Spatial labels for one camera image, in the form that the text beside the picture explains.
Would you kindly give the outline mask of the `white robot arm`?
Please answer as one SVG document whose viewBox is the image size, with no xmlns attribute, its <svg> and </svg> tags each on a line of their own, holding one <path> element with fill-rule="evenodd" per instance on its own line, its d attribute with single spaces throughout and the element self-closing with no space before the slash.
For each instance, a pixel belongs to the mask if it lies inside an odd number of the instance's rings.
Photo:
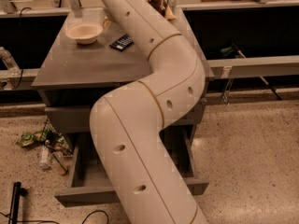
<svg viewBox="0 0 299 224">
<path fill-rule="evenodd" d="M 159 136 L 199 101 L 204 66 L 145 0 L 102 1 L 152 69 L 92 108 L 91 135 L 108 178 L 132 224 L 208 224 Z"/>
</svg>

